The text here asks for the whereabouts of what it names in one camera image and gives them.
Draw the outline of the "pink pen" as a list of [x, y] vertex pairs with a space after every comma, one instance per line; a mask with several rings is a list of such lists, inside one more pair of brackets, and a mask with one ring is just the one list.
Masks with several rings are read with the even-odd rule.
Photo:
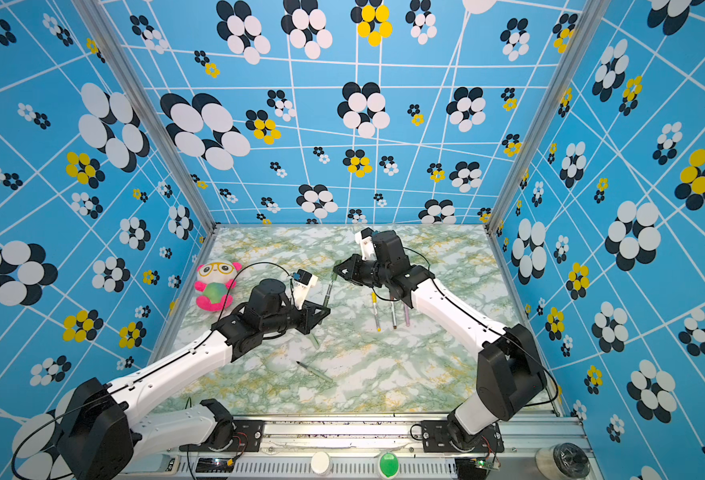
[[410, 308], [406, 304], [403, 304], [403, 315], [404, 315], [405, 326], [408, 328], [411, 326]]

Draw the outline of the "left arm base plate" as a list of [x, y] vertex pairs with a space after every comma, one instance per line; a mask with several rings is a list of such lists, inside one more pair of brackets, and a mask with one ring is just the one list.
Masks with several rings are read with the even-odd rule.
[[222, 428], [216, 428], [212, 438], [202, 444], [186, 444], [180, 446], [183, 452], [228, 452], [228, 453], [252, 453], [260, 451], [260, 445], [264, 440], [264, 427], [266, 422], [254, 419], [236, 419], [232, 422], [232, 428], [228, 431], [228, 436]]

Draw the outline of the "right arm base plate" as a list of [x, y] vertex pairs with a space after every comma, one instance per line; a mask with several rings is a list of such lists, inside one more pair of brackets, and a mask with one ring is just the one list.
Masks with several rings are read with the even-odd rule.
[[418, 423], [420, 440], [425, 453], [492, 455], [505, 450], [500, 430], [492, 423], [476, 434], [464, 432], [448, 420], [424, 420]]

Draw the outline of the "white pen brown end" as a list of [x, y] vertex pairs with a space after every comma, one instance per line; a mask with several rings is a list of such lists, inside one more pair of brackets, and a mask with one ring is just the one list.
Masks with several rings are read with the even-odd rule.
[[397, 317], [396, 317], [396, 304], [397, 304], [396, 300], [391, 300], [389, 302], [390, 314], [391, 314], [391, 325], [392, 325], [393, 330], [396, 330], [397, 326], [398, 326]]

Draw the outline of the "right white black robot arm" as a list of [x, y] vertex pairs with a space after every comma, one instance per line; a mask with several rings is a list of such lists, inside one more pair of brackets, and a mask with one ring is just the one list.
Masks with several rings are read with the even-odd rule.
[[476, 357], [472, 393], [447, 416], [447, 431], [460, 451], [478, 446], [481, 432], [532, 406], [548, 376], [525, 326], [491, 320], [451, 293], [425, 266], [413, 264], [396, 232], [370, 228], [355, 234], [360, 248], [334, 273], [371, 290], [385, 288], [394, 301], [437, 322]]

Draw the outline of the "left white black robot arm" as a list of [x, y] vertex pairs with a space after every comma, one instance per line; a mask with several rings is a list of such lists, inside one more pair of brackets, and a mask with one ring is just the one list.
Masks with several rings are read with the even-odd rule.
[[296, 330], [308, 335], [330, 308], [306, 298], [308, 286], [288, 294], [280, 280], [260, 281], [248, 301], [218, 319], [192, 343], [130, 375], [106, 384], [92, 378], [78, 386], [58, 414], [56, 450], [68, 478], [112, 479], [132, 461], [184, 445], [211, 450], [246, 446], [234, 416], [204, 399], [184, 410], [154, 414], [154, 408], [192, 382], [262, 345], [268, 337]]

